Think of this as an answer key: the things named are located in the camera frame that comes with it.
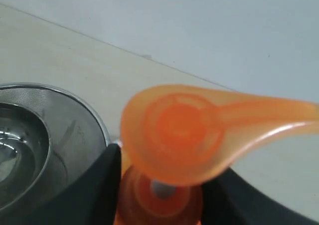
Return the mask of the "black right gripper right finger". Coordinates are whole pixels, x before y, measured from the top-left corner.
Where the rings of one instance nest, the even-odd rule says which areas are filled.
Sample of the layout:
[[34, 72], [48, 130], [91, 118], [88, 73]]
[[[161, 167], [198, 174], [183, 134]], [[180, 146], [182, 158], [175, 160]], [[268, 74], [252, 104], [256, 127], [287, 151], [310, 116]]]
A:
[[269, 198], [232, 169], [204, 183], [203, 225], [317, 225]]

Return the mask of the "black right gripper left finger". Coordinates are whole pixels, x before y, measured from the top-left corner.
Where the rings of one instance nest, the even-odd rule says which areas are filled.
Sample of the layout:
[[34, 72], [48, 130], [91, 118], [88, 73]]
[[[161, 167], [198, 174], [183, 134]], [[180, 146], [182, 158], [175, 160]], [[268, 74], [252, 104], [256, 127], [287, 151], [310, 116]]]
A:
[[73, 184], [45, 204], [26, 206], [1, 219], [2, 225], [111, 225], [121, 179], [121, 149], [110, 144]]

